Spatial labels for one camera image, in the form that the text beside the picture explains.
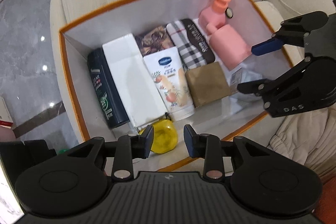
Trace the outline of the white Vaseline lotion tube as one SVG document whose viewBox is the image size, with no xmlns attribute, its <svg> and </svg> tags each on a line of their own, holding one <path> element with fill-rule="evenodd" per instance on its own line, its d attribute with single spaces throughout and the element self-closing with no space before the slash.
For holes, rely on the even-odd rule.
<svg viewBox="0 0 336 224">
<path fill-rule="evenodd" d="M 144 56 L 143 61 L 173 121 L 195 113 L 193 99 L 177 47 Z"/>
</svg>

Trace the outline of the dark green shampoo bottle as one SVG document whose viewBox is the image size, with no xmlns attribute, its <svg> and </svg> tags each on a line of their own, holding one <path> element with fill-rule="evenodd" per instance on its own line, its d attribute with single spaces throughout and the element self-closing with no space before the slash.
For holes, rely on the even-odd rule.
<svg viewBox="0 0 336 224">
<path fill-rule="evenodd" d="M 100 108 L 109 128 L 129 122 L 117 91 L 102 48 L 93 50 L 87 57 L 88 71 Z"/>
</svg>

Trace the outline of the yellow plastic object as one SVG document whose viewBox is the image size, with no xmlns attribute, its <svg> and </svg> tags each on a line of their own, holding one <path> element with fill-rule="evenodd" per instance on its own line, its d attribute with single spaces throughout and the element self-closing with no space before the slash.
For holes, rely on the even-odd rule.
<svg viewBox="0 0 336 224">
<path fill-rule="evenodd" d="M 177 146 L 178 133 L 169 119 L 160 119 L 150 125 L 154 128 L 154 139 L 151 152 L 156 154 L 167 153 Z"/>
</svg>

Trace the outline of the plaid fabric pouch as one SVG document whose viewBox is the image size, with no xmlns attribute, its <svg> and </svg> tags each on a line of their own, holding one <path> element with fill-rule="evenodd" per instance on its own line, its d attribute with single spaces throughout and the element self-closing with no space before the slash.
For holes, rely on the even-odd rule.
<svg viewBox="0 0 336 224">
<path fill-rule="evenodd" d="M 177 47 L 185 71 L 207 65 L 198 49 L 188 41 L 187 32 L 181 20 L 167 24 L 166 30 Z"/>
</svg>

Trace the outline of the orange rimmed storage box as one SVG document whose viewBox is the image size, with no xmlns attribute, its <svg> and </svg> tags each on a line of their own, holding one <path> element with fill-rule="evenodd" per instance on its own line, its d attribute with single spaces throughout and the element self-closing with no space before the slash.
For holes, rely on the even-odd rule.
<svg viewBox="0 0 336 224">
<path fill-rule="evenodd" d="M 232 139 L 266 116 L 260 97 L 231 85 L 290 69 L 284 50 L 251 52 L 273 32 L 252 0 L 120 0 L 66 25 L 54 57 L 79 143 L 152 124 L 160 146 L 134 170 L 184 168 L 185 125 Z"/>
</svg>

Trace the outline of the white rectangular box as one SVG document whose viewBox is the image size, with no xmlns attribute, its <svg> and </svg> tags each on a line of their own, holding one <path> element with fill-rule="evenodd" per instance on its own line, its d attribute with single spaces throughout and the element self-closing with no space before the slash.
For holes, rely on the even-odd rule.
<svg viewBox="0 0 336 224">
<path fill-rule="evenodd" d="M 143 62 L 132 34 L 102 45 L 122 104 L 133 127 L 161 118 L 166 106 Z"/>
</svg>

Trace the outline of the brown patterned box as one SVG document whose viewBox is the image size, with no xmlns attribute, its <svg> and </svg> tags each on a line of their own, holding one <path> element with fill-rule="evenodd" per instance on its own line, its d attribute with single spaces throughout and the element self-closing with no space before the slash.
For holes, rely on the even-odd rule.
<svg viewBox="0 0 336 224">
<path fill-rule="evenodd" d="M 153 30 L 135 36 L 135 41 L 143 56 L 174 47 L 165 26 L 158 26 Z"/>
</svg>

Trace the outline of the clear plastic bag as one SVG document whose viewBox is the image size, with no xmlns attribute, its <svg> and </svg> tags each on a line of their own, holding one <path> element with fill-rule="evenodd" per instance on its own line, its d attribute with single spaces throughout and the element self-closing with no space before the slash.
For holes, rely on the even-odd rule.
<svg viewBox="0 0 336 224">
<path fill-rule="evenodd" d="M 231 98 L 243 102 L 256 102 L 261 99 L 254 93 L 243 94 L 238 91 L 238 84 L 263 79 L 263 75 L 257 71 L 255 61 L 244 61 L 230 71 Z"/>
</svg>

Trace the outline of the pink rectangular bottle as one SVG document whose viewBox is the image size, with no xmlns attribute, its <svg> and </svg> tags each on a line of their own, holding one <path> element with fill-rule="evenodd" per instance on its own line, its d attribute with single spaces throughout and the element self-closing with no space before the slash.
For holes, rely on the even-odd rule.
<svg viewBox="0 0 336 224">
<path fill-rule="evenodd" d="M 212 23 L 206 25 L 210 35 L 210 46 L 231 71 L 251 55 L 251 47 L 229 24 L 216 28 Z"/>
</svg>

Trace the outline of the pink pump bottle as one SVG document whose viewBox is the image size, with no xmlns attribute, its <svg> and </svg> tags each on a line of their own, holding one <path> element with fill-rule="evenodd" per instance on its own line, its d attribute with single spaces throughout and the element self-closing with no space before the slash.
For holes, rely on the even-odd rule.
<svg viewBox="0 0 336 224">
<path fill-rule="evenodd" d="M 209 7 L 203 9 L 198 23 L 203 30 L 212 35 L 226 22 L 226 10 L 231 0 L 213 0 Z"/>
</svg>

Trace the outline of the small round black compact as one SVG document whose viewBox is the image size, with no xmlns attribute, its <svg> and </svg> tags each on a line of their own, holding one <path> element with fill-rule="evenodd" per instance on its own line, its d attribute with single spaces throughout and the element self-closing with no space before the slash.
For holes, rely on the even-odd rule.
<svg viewBox="0 0 336 224">
<path fill-rule="evenodd" d="M 233 10 L 232 10 L 231 8 L 228 7 L 228 8 L 226 9 L 226 17 L 229 18 L 229 19 L 231 19 L 231 18 L 233 17 L 233 15 L 234 15 Z"/>
</svg>

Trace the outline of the black oval case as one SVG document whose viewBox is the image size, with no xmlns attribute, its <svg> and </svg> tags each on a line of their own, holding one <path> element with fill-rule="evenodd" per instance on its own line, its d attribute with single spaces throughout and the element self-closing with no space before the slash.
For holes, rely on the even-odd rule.
<svg viewBox="0 0 336 224">
<path fill-rule="evenodd" d="M 213 63 L 215 55 L 197 25 L 191 19 L 182 19 L 181 23 L 187 32 L 188 41 L 198 49 L 207 64 Z"/>
</svg>

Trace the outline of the beige crumpled cloth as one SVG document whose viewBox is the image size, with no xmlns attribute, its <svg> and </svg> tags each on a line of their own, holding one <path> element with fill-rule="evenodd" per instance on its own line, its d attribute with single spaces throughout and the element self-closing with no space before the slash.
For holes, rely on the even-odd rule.
<svg viewBox="0 0 336 224">
<path fill-rule="evenodd" d="M 335 177 L 335 105 L 288 116 L 268 148 L 313 170 L 322 182 Z"/>
</svg>

